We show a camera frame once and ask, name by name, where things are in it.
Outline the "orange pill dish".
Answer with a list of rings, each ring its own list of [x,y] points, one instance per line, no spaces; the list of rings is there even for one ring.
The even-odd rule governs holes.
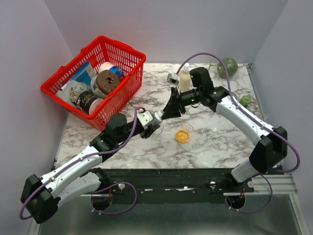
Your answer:
[[[190,134],[186,130],[178,130],[175,139],[179,143],[187,143],[190,140]]]

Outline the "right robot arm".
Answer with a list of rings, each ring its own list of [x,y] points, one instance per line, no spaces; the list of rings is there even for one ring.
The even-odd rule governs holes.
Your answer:
[[[237,191],[245,180],[258,173],[267,173],[286,157],[287,144],[284,140],[287,131],[283,127],[274,128],[263,122],[233,101],[224,87],[214,87],[204,67],[192,69],[190,75],[194,88],[186,92],[171,88],[171,96],[161,118],[178,118],[186,112],[187,106],[200,103],[228,119],[249,138],[255,147],[247,160],[228,173],[225,187],[229,191]]]

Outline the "clear dish lid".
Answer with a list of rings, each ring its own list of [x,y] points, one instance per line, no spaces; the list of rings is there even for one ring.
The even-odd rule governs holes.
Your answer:
[[[186,132],[193,132],[194,131],[193,126],[190,123],[187,123],[187,122],[183,122],[181,124],[181,128],[182,128],[182,130],[184,130]]]

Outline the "small pill bottle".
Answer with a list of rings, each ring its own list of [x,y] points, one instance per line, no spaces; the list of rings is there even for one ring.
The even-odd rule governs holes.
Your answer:
[[[162,119],[163,114],[164,112],[162,110],[159,110],[153,114],[153,119],[154,119],[153,125],[160,125],[163,122],[163,119]]]

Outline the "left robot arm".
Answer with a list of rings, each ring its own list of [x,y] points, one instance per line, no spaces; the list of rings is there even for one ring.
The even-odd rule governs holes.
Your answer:
[[[28,210],[27,218],[33,218],[38,224],[49,220],[65,201],[67,186],[121,150],[133,136],[148,138],[159,128],[162,115],[163,111],[152,114],[143,108],[135,110],[132,122],[127,122],[124,114],[112,115],[105,130],[76,157],[41,177],[32,174],[26,179],[20,219],[26,219],[23,211]]]

